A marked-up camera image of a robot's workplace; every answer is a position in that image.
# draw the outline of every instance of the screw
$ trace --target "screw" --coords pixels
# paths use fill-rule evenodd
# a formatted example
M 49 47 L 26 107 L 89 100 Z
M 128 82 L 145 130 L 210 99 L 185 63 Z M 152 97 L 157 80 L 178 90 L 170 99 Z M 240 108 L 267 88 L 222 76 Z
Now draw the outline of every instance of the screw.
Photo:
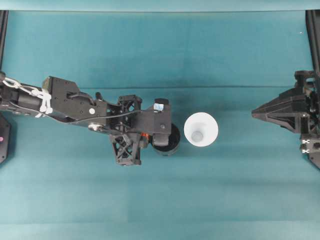
M 96 113 L 96 110 L 95 110 L 94 108 L 90 108 L 90 109 L 89 109 L 89 113 L 90 113 L 90 114 L 95 114 L 95 113 Z

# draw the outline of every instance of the teal surface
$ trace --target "teal surface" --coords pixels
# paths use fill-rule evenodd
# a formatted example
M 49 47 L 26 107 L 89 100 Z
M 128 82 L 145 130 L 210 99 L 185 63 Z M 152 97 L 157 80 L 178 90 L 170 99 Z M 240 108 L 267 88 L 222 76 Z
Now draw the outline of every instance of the teal surface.
M 67 78 L 110 102 L 136 94 L 143 108 L 168 98 L 181 134 L 189 115 L 208 112 L 219 136 L 204 148 L 182 137 L 172 157 L 149 146 L 141 166 L 120 167 L 103 134 L 6 113 L 0 239 L 318 238 L 320 171 L 298 135 L 251 118 L 295 70 L 312 69 L 303 11 L 9 17 L 9 76 Z
M 304 11 L 9 14 L 3 69 L 81 88 L 292 86 L 312 66 Z
M 82 12 L 248 12 L 319 9 L 318 0 L 1 0 L 0 9 Z

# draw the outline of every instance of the white cable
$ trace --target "white cable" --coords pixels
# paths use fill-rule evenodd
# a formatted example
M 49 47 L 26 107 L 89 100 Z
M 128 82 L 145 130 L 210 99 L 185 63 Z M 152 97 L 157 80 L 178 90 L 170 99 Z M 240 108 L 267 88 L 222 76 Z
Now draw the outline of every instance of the white cable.
M 14 89 L 21 89 L 22 91 L 28 93 L 31 96 L 37 97 L 42 100 L 41 106 L 39 111 L 45 114 L 51 114 L 53 112 L 53 109 L 51 107 L 50 101 L 51 101 L 51 94 L 48 93 L 48 91 L 44 88 L 42 88 L 42 91 L 40 91 L 38 88 L 34 86 L 25 86 L 22 85 L 18 80 L 15 80 L 10 77 L 5 77 L 2 81 L 4 85 L 6 85 L 9 88 Z M 40 118 L 42 115 L 39 113 L 35 117 Z

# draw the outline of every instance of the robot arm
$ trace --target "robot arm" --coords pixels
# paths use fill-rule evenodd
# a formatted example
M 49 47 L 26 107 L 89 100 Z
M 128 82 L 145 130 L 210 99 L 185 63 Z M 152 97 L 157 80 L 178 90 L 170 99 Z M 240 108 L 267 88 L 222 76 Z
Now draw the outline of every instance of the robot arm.
M 169 101 L 158 98 L 146 110 L 141 109 L 141 103 L 136 95 L 120 96 L 115 104 L 105 101 L 99 92 L 93 99 L 75 82 L 57 77 L 50 76 L 42 87 L 36 87 L 0 74 L 0 111 L 49 117 L 107 134 L 116 162 L 123 166 L 140 165 L 140 149 L 149 143 L 164 155 L 179 145 L 180 133 L 171 122 Z

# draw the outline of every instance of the black cylinder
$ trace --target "black cylinder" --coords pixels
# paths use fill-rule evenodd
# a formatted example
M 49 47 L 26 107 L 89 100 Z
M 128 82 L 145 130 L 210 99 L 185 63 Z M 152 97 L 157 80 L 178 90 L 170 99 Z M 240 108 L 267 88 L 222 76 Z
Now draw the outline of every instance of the black cylinder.
M 169 136 L 169 144 L 167 146 L 152 145 L 155 151 L 162 156 L 173 155 L 179 147 L 180 131 L 176 125 L 171 124 L 171 135 Z

